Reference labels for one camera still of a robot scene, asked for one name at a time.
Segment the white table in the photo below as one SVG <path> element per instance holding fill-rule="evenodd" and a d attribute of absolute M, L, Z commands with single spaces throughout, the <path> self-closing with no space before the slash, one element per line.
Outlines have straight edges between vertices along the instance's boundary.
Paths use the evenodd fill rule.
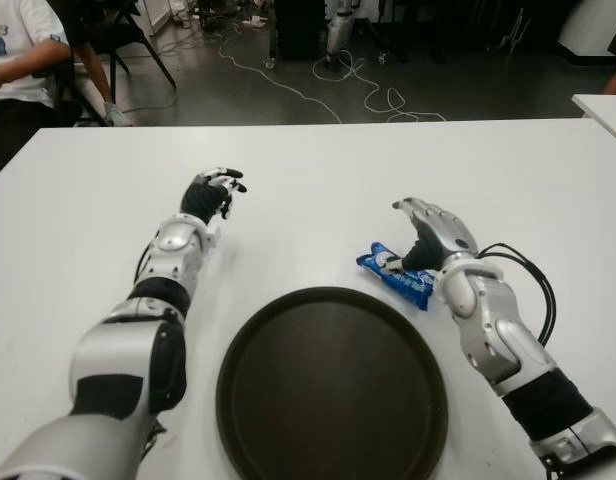
<path fill-rule="evenodd" d="M 0 174 L 0 461 L 69 411 L 79 338 L 126 297 L 156 226 L 216 165 L 242 169 L 250 191 L 203 267 L 188 391 L 162 416 L 169 433 L 141 480 L 237 479 L 214 417 L 223 355 L 258 309 L 319 285 L 379 298 L 430 345 L 450 411 L 434 478 L 544 478 L 522 429 L 463 358 L 446 308 L 435 299 L 419 312 L 355 264 L 375 240 L 412 246 L 414 230 L 390 207 L 408 195 L 459 214 L 482 246 L 509 242 L 541 266 L 558 302 L 549 351 L 616 422 L 616 141 L 594 120 L 68 129 L 40 132 Z M 537 333 L 539 289 L 502 266 Z"/>
<path fill-rule="evenodd" d="M 572 101 L 616 137 L 616 95 L 574 95 Z"/>

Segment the person's arm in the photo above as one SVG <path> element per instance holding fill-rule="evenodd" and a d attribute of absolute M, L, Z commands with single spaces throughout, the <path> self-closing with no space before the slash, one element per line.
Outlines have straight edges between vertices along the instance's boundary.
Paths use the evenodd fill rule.
<path fill-rule="evenodd" d="M 81 58 L 81 61 L 84 62 L 88 76 L 90 77 L 90 80 L 92 80 L 92 83 L 95 84 L 95 87 L 97 87 L 97 90 L 99 90 L 99 93 L 101 93 L 104 102 L 115 103 L 112 99 L 112 93 L 110 92 L 106 72 L 104 72 L 104 68 L 101 65 L 101 60 L 99 59 L 97 53 L 93 50 L 92 46 L 89 43 L 86 43 L 84 45 L 74 47 L 74 50 L 79 58 Z"/>
<path fill-rule="evenodd" d="M 70 59 L 70 48 L 55 40 L 44 40 L 23 55 L 0 64 L 0 88 L 45 68 Z"/>

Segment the white cable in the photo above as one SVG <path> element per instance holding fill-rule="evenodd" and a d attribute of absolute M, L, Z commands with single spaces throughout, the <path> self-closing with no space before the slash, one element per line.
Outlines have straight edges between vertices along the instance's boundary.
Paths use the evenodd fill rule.
<path fill-rule="evenodd" d="M 165 110 L 166 108 L 172 107 L 177 101 L 178 97 L 179 95 L 177 94 L 177 90 L 175 89 L 175 91 L 172 94 L 172 98 L 167 103 L 164 103 L 163 105 L 149 105 L 146 107 L 136 107 L 136 108 L 131 108 L 129 110 L 122 110 L 122 113 L 134 113 L 134 112 L 141 112 L 143 110 Z"/>
<path fill-rule="evenodd" d="M 348 50 L 341 50 L 341 52 L 345 53 L 350 58 L 350 64 L 349 65 L 346 65 L 341 59 L 339 59 L 341 64 L 344 65 L 348 69 L 348 71 L 344 74 L 343 77 L 341 77 L 341 78 L 327 78 L 327 77 L 322 77 L 321 75 L 319 75 L 317 73 L 317 71 L 316 71 L 317 65 L 319 65 L 320 63 L 323 63 L 325 58 L 322 58 L 321 60 L 317 60 L 313 64 L 313 66 L 312 66 L 312 74 L 317 79 L 319 79 L 319 80 L 323 80 L 323 81 L 326 81 L 326 82 L 333 82 L 333 83 L 343 82 L 343 81 L 347 80 L 350 77 L 354 77 L 357 80 L 361 80 L 362 82 L 367 83 L 368 85 L 373 86 L 374 89 L 368 95 L 366 95 L 366 98 L 364 98 L 364 107 L 366 108 L 366 110 L 368 110 L 368 111 L 370 111 L 372 113 L 379 113 L 379 114 L 394 113 L 394 115 L 388 117 L 388 119 L 386 120 L 386 123 L 390 123 L 393 119 L 398 118 L 398 117 L 404 117 L 404 116 L 405 117 L 413 118 L 416 122 L 418 122 L 419 121 L 419 117 L 420 116 L 425 116 L 425 115 L 436 116 L 436 117 L 441 118 L 444 122 L 446 121 L 446 119 L 442 115 L 440 115 L 439 113 L 434 113 L 434 112 L 406 112 L 406 111 L 403 111 L 402 108 L 406 106 L 406 99 L 394 87 L 390 87 L 386 91 L 386 102 L 388 103 L 388 106 L 390 108 L 385 109 L 385 110 L 379 110 L 379 109 L 371 107 L 368 104 L 368 101 L 370 100 L 370 98 L 375 93 L 381 91 L 381 86 L 378 83 L 373 82 L 372 80 L 368 80 L 367 78 L 362 77 L 361 75 L 359 75 L 359 71 L 366 64 L 366 59 L 365 58 L 360 58 L 359 60 L 355 61 L 353 56 L 352 56 L 352 53 L 350 53 Z M 397 99 L 399 101 L 399 105 L 393 104 L 392 96 L 396 96 L 397 97 Z"/>
<path fill-rule="evenodd" d="M 222 36 L 221 34 L 217 33 L 216 35 L 220 36 L 220 37 L 223 39 L 223 36 Z M 268 75 L 266 75 L 266 73 L 265 73 L 263 70 L 261 70 L 261 69 L 258 69 L 258 68 L 253 68 L 253 67 L 248 67 L 248 66 L 246 66 L 246 65 L 241 65 L 241 64 L 237 63 L 237 60 L 235 60 L 235 57 L 233 57 L 233 56 L 231 56 L 231 55 L 228 55 L 228 54 L 224 53 L 224 51 L 223 51 L 223 47 L 224 47 L 225 43 L 226 43 L 226 42 L 224 41 L 224 43 L 222 43 L 222 44 L 219 46 L 219 56 L 220 56 L 221 58 L 230 60 L 230 61 L 233 63 L 233 65 L 234 65 L 235 67 L 237 67 L 237 68 L 241 68 L 241 69 L 243 69 L 243 70 L 248 70 L 248 71 L 251 71 L 251 72 L 258 73 L 259 75 L 261 75 L 262 77 L 264 77 L 266 80 L 268 80 L 268 81 L 269 81 L 270 83 L 272 83 L 273 85 L 275 85 L 275 86 L 277 86 L 277 87 L 279 87 L 279 88 L 283 88 L 283 89 L 285 89 L 285 90 L 288 90 L 288 91 L 290 91 L 290 92 L 294 93 L 295 95 L 298 95 L 298 96 L 299 96 L 299 97 L 301 97 L 303 100 L 306 100 L 307 102 L 314 102 L 314 103 L 317 103 L 317 104 L 321 105 L 321 106 L 322 106 L 322 107 L 324 107 L 326 110 L 328 110 L 328 111 L 332 114 L 332 116 L 333 116 L 333 117 L 335 117 L 335 119 L 337 120 L 337 122 L 338 122 L 338 123 L 342 123 L 342 124 L 344 123 L 344 122 L 342 122 L 342 121 L 341 121 L 341 118 L 339 118 L 339 115 L 337 115 L 337 114 L 336 114 L 336 113 L 332 110 L 332 108 L 330 108 L 328 105 L 326 105 L 326 104 L 325 104 L 324 102 L 322 102 L 321 100 L 318 100 L 318 99 L 316 99 L 316 98 L 312 98 L 312 97 L 307 97 L 307 96 L 305 96 L 303 93 L 301 93 L 299 90 L 295 90 L 294 88 L 289 87 L 288 85 L 284 85 L 283 83 L 279 83 L 279 82 L 277 82 L 277 81 L 273 80 L 273 79 L 272 79 L 272 78 L 270 78 Z"/>

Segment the white t-shirt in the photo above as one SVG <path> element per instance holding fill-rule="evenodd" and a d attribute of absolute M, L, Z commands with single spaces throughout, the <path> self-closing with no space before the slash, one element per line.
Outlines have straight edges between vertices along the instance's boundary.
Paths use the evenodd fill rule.
<path fill-rule="evenodd" d="M 46 0 L 0 0 L 0 64 L 44 40 L 66 42 L 61 22 Z M 44 79 L 26 77 L 0 88 L 0 100 L 15 98 L 52 107 Z"/>

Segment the robotic hand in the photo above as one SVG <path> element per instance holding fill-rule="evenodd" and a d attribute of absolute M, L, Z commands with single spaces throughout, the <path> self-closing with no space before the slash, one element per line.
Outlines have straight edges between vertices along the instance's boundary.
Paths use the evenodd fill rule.
<path fill-rule="evenodd" d="M 0 467 L 0 480 L 128 480 L 164 429 L 157 415 L 186 390 L 184 319 L 208 222 L 228 217 L 236 170 L 216 168 L 188 187 L 139 262 L 133 290 L 81 340 L 70 368 L 74 407 L 30 435 Z"/>
<path fill-rule="evenodd" d="M 515 294 L 498 268 L 478 258 L 463 222 L 415 198 L 393 207 L 408 215 L 419 240 L 384 269 L 439 271 L 435 288 L 459 326 L 464 355 L 524 428 L 546 470 L 578 475 L 616 460 L 616 427 L 586 402 L 522 323 Z"/>

